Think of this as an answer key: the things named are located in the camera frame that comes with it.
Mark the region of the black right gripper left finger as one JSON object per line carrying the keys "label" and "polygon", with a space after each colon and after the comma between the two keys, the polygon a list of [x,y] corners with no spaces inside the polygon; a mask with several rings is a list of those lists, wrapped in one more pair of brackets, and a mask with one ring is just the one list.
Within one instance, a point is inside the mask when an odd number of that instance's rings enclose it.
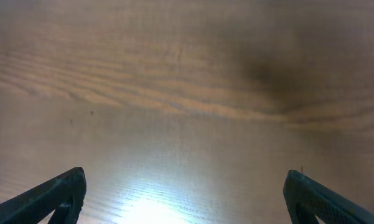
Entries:
{"label": "black right gripper left finger", "polygon": [[86,195],[82,167],[74,167],[0,204],[0,223],[76,224]]}

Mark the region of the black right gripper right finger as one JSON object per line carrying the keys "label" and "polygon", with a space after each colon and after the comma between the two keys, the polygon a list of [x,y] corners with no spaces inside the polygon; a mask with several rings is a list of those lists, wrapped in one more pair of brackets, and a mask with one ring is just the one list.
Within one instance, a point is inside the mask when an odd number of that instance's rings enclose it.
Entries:
{"label": "black right gripper right finger", "polygon": [[288,171],[283,194],[292,224],[374,224],[374,213],[296,170]]}

